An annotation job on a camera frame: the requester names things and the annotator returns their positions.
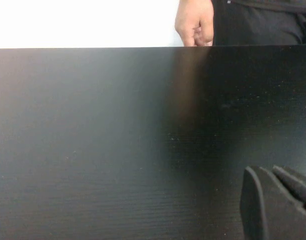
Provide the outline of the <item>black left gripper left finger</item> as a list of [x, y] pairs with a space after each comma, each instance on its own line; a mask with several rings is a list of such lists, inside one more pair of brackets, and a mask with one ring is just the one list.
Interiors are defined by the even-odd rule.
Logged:
[[240, 213], [246, 240], [306, 240], [306, 210], [272, 170], [244, 170]]

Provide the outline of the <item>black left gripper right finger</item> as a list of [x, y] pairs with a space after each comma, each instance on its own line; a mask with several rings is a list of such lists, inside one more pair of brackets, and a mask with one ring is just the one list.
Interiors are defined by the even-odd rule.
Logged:
[[306, 210], [306, 176], [287, 166], [273, 166], [273, 174]]

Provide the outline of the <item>person's right hand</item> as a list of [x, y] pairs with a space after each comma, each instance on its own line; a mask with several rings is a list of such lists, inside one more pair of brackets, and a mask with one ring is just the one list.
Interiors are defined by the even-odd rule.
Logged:
[[213, 44], [214, 9], [210, 0], [179, 1], [175, 30], [186, 47], [206, 47]]

